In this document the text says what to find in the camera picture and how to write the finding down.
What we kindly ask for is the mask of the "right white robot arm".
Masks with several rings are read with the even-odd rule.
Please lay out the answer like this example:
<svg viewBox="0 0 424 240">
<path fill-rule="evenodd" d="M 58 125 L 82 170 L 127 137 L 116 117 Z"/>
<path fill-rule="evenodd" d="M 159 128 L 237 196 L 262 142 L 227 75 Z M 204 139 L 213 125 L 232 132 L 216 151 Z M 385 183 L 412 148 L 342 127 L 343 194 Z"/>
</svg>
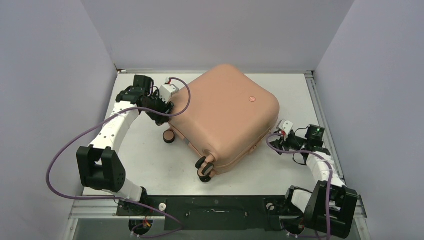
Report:
<svg viewBox="0 0 424 240">
<path fill-rule="evenodd" d="M 330 151 L 324 146 L 325 128 L 310 124 L 304 128 L 303 137 L 297 136 L 293 123 L 282 120 L 276 131 L 266 139 L 267 145 L 279 155 L 300 155 L 293 161 L 308 167 L 316 182 L 313 190 L 291 186 L 283 199 L 286 213 L 297 214 L 293 220 L 281 221 L 281 227 L 290 236 L 298 236 L 305 228 L 314 230 L 330 239 L 332 236 L 346 239 L 351 231 L 358 193 L 346 186 L 338 174 Z"/>
</svg>

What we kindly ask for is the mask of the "pink hard-shell suitcase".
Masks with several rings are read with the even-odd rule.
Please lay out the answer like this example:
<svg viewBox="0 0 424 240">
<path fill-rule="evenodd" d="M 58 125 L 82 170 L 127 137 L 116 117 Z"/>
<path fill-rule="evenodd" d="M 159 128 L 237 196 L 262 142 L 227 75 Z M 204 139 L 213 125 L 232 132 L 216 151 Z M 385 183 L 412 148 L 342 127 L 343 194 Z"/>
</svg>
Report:
<svg viewBox="0 0 424 240">
<path fill-rule="evenodd" d="M 274 128 L 278 99 L 239 69 L 220 64 L 171 97 L 163 140 L 181 138 L 199 155 L 197 176 L 207 183 L 229 172 Z"/>
</svg>

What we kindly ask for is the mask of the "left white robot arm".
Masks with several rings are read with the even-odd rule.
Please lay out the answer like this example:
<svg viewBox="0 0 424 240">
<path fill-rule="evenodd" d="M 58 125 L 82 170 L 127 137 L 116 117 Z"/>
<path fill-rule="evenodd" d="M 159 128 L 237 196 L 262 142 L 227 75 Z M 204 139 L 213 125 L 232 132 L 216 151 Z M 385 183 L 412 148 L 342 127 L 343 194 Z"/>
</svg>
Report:
<svg viewBox="0 0 424 240">
<path fill-rule="evenodd" d="M 118 152 L 132 123 L 141 114 L 139 108 L 154 110 L 148 116 L 161 125 L 169 121 L 167 116 L 174 104 L 170 101 L 179 88 L 166 81 L 158 89 L 152 78 L 135 75 L 133 84 L 122 90 L 115 99 L 111 120 L 103 124 L 100 133 L 91 143 L 81 146 L 76 153 L 81 183 L 86 188 L 104 191 L 131 200 L 129 208 L 136 215 L 148 211 L 147 191 L 126 177 L 126 170 Z"/>
</svg>

